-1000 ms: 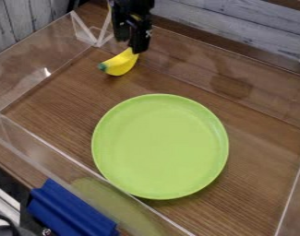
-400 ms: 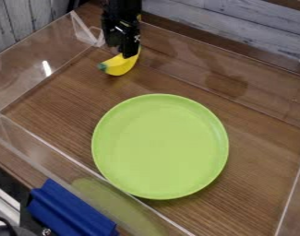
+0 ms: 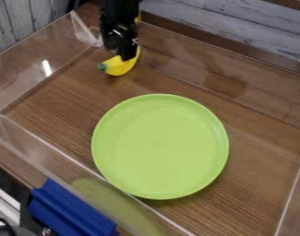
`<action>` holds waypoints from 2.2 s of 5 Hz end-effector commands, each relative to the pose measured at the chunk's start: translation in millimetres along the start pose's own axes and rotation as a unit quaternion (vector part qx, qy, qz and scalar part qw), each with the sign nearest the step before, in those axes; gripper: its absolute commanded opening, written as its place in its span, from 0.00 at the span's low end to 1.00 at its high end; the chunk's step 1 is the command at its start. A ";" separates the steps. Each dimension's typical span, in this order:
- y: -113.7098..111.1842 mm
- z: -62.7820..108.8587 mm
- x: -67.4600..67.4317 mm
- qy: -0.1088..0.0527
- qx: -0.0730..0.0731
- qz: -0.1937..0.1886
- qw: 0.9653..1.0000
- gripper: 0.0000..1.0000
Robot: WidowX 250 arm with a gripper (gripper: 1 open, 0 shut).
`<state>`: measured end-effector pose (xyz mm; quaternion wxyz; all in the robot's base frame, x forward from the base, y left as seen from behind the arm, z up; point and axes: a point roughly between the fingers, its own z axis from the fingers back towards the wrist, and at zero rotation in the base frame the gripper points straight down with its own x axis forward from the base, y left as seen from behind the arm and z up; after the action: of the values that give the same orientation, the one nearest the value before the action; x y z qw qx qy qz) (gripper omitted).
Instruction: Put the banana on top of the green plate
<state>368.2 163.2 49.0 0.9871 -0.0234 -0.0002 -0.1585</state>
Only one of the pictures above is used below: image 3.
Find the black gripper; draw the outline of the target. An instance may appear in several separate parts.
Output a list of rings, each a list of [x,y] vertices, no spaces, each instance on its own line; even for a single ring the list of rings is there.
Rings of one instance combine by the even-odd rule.
[[[138,37],[136,19],[140,16],[142,0],[104,0],[100,19],[104,46],[117,50],[122,61],[136,58]]]

